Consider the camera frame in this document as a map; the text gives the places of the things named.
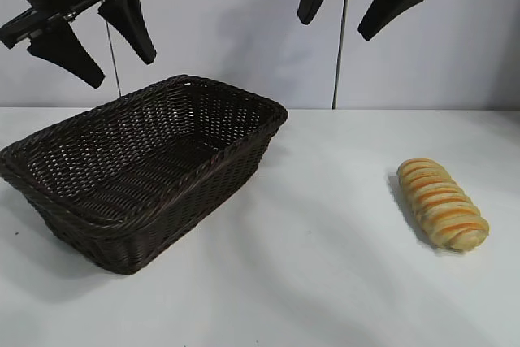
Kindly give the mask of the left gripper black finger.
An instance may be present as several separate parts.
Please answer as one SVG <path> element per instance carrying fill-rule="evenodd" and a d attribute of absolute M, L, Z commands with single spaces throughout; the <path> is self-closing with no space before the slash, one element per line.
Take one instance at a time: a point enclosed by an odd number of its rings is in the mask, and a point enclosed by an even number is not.
<path fill-rule="evenodd" d="M 29 37 L 28 52 L 51 62 L 97 89 L 105 79 L 102 69 L 81 45 L 70 24 L 58 21 Z"/>
<path fill-rule="evenodd" d="M 157 51 L 145 24 L 140 0 L 105 0 L 98 14 L 119 32 L 145 64 L 154 62 Z"/>

